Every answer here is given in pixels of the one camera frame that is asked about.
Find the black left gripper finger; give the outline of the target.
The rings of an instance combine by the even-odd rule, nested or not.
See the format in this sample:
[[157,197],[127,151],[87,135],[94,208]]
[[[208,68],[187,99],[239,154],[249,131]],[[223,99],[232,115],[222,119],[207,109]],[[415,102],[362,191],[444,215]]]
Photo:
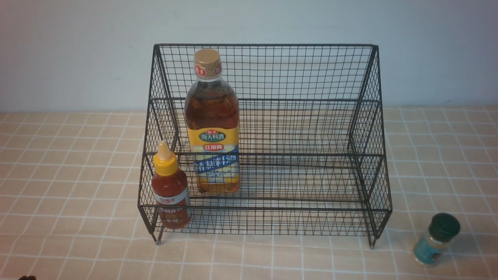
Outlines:
[[18,280],[36,280],[36,277],[34,275],[23,275]]

